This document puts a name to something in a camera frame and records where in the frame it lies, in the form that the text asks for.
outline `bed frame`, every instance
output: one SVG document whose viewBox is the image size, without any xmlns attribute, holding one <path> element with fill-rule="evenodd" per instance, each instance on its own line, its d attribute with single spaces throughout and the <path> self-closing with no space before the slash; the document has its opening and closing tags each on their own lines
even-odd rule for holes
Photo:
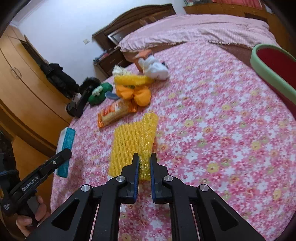
<svg viewBox="0 0 296 241">
<path fill-rule="evenodd" d="M 174 14 L 176 12 L 172 4 L 136 7 L 121 14 L 106 27 L 95 32 L 92 37 L 104 50 L 108 51 L 116 47 L 129 33 Z"/>
</svg>

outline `orange box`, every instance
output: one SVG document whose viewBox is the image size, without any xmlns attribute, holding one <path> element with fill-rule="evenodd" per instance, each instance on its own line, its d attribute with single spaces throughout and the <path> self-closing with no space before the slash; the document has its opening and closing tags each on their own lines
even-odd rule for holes
<svg viewBox="0 0 296 241">
<path fill-rule="evenodd" d="M 140 72 L 143 72 L 143 69 L 139 65 L 139 59 L 140 58 L 146 59 L 151 55 L 153 55 L 152 50 L 151 49 L 145 49 L 145 50 L 140 51 L 135 57 L 133 57 L 133 62 L 135 63 L 135 65 L 137 66 L 137 68 L 138 68 L 138 70 Z"/>
</svg>

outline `white stuffed animal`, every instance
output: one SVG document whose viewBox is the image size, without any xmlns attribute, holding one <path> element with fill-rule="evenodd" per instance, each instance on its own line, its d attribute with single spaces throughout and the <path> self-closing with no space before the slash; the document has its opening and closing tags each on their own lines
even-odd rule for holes
<svg viewBox="0 0 296 241">
<path fill-rule="evenodd" d="M 169 77 L 168 68 L 161 64 L 153 55 L 147 59 L 140 58 L 139 65 L 144 75 L 151 79 L 166 80 Z"/>
</svg>

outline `toothpaste box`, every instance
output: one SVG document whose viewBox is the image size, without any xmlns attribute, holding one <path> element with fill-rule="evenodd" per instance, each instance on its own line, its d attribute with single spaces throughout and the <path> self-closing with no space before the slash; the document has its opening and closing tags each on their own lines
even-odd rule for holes
<svg viewBox="0 0 296 241">
<path fill-rule="evenodd" d="M 64 150 L 65 148 L 69 148 L 72 150 L 72 144 L 75 137 L 75 130 L 66 127 L 61 131 L 59 136 L 59 142 L 57 144 L 57 151 L 56 154 L 60 151 Z M 54 172 L 60 177 L 67 177 L 68 176 L 68 168 L 69 168 L 69 160 L 65 161 L 61 166 L 59 166 Z"/>
</svg>

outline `human hand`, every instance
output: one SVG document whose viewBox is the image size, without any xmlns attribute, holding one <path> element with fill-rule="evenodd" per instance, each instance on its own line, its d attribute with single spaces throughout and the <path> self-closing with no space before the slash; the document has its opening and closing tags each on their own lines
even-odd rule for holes
<svg viewBox="0 0 296 241">
<path fill-rule="evenodd" d="M 39 202 L 39 207 L 35 214 L 35 219 L 37 221 L 40 221 L 38 224 L 39 226 L 50 215 L 50 213 L 46 211 L 46 205 L 43 203 L 42 197 L 37 196 L 37 201 Z M 18 215 L 16 219 L 16 224 L 26 237 L 29 236 L 29 234 L 31 233 L 31 228 L 28 228 L 26 226 L 32 224 L 32 219 L 30 217 Z"/>
</svg>

